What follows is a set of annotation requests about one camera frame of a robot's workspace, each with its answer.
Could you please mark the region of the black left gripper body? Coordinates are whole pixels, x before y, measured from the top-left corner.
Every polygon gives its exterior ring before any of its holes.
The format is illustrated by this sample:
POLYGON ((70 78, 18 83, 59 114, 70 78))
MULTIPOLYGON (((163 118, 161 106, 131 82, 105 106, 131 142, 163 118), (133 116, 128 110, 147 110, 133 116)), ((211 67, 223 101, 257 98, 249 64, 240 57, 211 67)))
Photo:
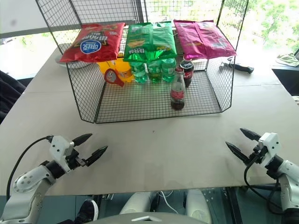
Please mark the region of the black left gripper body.
POLYGON ((86 161, 79 157, 78 151, 74 148, 71 150, 70 154, 66 156, 66 163, 70 170, 75 170, 78 167, 87 166, 86 161))

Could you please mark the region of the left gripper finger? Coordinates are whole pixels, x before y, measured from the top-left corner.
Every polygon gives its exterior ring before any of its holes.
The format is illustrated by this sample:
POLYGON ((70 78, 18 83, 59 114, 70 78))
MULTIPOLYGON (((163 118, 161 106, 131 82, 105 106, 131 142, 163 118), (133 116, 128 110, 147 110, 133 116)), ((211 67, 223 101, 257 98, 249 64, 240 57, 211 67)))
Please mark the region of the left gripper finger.
POLYGON ((85 165, 87 167, 91 166, 93 163, 95 163, 107 150, 108 146, 104 146, 102 148, 97 149, 92 153, 92 155, 85 159, 85 165))
POLYGON ((87 141, 92 135, 93 135, 92 133, 80 135, 80 136, 76 137, 75 139, 73 139, 72 142, 74 143, 75 147, 79 146, 79 145, 83 144, 85 141, 87 141))

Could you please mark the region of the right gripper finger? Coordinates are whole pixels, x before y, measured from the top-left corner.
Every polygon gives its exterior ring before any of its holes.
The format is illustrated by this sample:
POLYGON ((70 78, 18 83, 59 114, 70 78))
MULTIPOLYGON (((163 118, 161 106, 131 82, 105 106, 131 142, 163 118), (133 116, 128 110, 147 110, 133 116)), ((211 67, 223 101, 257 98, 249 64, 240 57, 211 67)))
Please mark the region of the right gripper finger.
POLYGON ((259 139, 261 138, 261 135, 257 134, 254 131, 251 131, 249 129, 240 128, 240 131, 250 140, 259 141, 259 139))
POLYGON ((229 148, 229 150, 238 158, 238 159, 240 159, 244 164, 249 164, 249 162, 250 162, 250 159, 249 159, 249 157, 247 157, 245 154, 243 154, 242 152, 241 152, 241 150, 237 147, 237 146, 235 146, 235 145, 233 145, 232 143, 229 143, 229 142, 225 142, 226 143, 226 145, 227 145, 227 147, 229 148))

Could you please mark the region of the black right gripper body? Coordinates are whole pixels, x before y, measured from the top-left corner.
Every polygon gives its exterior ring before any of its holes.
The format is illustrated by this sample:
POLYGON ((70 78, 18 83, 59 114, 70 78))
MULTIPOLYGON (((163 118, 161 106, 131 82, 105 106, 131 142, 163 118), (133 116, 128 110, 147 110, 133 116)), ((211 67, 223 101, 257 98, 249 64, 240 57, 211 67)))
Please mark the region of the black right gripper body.
POLYGON ((268 148, 262 142, 259 142, 254 148, 247 159, 246 166, 253 163, 261 164, 265 155, 268 153, 268 148))

